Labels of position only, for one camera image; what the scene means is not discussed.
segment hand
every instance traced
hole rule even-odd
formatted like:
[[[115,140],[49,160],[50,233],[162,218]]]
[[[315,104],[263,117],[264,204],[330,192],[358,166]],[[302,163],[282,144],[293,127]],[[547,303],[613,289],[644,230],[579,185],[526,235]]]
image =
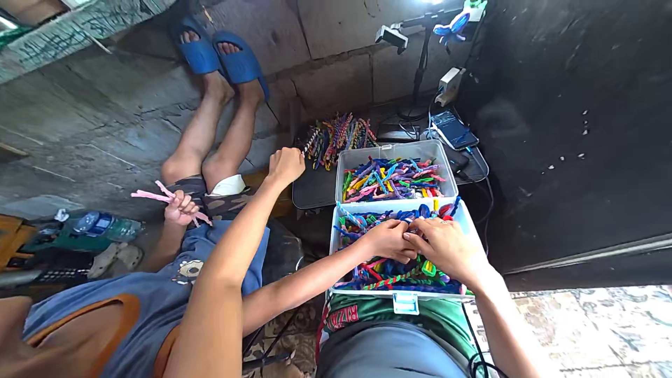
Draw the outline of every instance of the hand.
[[[303,153],[297,148],[282,147],[271,155],[268,177],[285,186],[296,180],[306,169]]]
[[[355,243],[366,245],[367,260],[380,256],[407,264],[412,258],[417,257],[415,246],[402,238],[408,228],[408,223],[391,219],[375,226]]]
[[[480,290],[493,274],[499,275],[488,263],[483,247],[467,239],[459,223],[438,218],[415,219],[410,228],[418,230],[418,234],[404,233],[404,239],[442,272],[471,290]]]
[[[186,226],[192,221],[192,215],[198,213],[199,207],[192,201],[191,196],[184,195],[184,191],[175,192],[175,198],[166,206],[163,217],[166,222]]]

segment plastic water bottle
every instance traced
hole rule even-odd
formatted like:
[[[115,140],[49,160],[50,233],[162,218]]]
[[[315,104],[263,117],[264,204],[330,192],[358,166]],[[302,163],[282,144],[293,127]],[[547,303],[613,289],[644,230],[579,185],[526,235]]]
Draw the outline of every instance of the plastic water bottle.
[[[73,227],[75,233],[89,237],[104,237],[121,243],[133,241],[143,229],[144,226],[138,221],[117,218],[98,211],[89,211]]]

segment plastic storage box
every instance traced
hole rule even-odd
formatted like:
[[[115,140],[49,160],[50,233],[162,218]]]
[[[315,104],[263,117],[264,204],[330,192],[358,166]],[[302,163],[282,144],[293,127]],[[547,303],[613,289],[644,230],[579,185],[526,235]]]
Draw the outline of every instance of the plastic storage box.
[[[455,197],[443,197],[438,198],[439,207],[445,204],[452,204],[455,201]],[[420,207],[421,204],[426,204],[430,209],[433,208],[433,199],[432,198],[418,198],[418,199],[408,199],[408,200],[389,200],[389,201],[376,201],[376,202],[356,202],[351,204],[344,204],[343,208],[350,213],[366,213],[366,212],[375,212],[383,213],[384,211],[394,210],[394,211],[409,211],[415,210]],[[339,217],[342,217],[344,214],[340,211],[338,207],[334,208],[334,215],[332,219],[332,225],[340,226]],[[465,235],[471,240],[472,243],[480,245],[480,239],[478,238],[478,233],[476,232],[476,227],[474,222],[469,215],[469,210],[466,208],[464,201],[460,201],[458,210],[454,215],[455,221],[459,222]],[[341,247],[341,234],[335,230],[331,229],[331,243],[329,246],[329,254],[334,253]],[[449,299],[460,299],[463,301],[474,299],[471,295],[459,295],[459,294],[447,294],[447,293],[426,293],[421,291],[400,291],[400,290],[389,290],[389,291],[370,291],[370,290],[348,290],[348,289],[338,289],[331,287],[329,289],[332,293],[337,294],[346,294],[346,295],[371,295],[373,297],[382,297],[382,298],[394,298],[395,294],[402,295],[417,295],[418,300],[428,300],[434,298],[449,298]]]
[[[341,152],[338,158],[338,176],[336,178],[336,201],[343,202],[343,179],[345,175],[343,171],[346,169],[357,168],[360,164],[369,162],[369,156],[374,159],[396,159],[401,157],[403,159],[421,158],[423,161],[435,159],[434,164],[438,164],[439,168],[437,174],[446,179],[445,182],[439,182],[439,190],[447,198],[453,198],[458,195],[458,186],[455,183],[455,178],[450,170],[448,158],[444,152],[444,146],[439,141],[428,140],[412,143],[404,143],[400,145],[385,145],[381,147],[370,147],[366,149],[349,149]],[[392,203],[404,200],[385,200],[374,201],[386,202],[388,206],[393,206]]]

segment blue shirt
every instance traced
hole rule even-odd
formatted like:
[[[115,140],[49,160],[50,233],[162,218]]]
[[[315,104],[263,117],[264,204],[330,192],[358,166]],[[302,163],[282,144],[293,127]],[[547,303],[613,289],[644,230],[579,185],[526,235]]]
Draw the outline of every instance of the blue shirt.
[[[212,228],[202,225],[187,231],[177,258],[157,273],[135,272],[89,282],[33,305],[26,319],[24,340],[87,306],[119,297],[125,310],[136,307],[136,319],[105,364],[101,376],[151,377],[166,335],[182,320],[192,283],[230,224],[231,221],[213,221]],[[245,275],[243,296],[261,287],[261,266],[268,236],[266,228]]]

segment phone screen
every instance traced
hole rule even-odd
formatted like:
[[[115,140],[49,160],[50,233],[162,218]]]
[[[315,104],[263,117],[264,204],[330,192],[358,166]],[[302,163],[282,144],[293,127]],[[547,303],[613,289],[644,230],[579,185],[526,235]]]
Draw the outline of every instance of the phone screen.
[[[431,116],[432,128],[438,131],[438,134],[450,147],[455,150],[465,149],[478,144],[478,138],[471,130],[464,126],[462,121],[446,110]]]

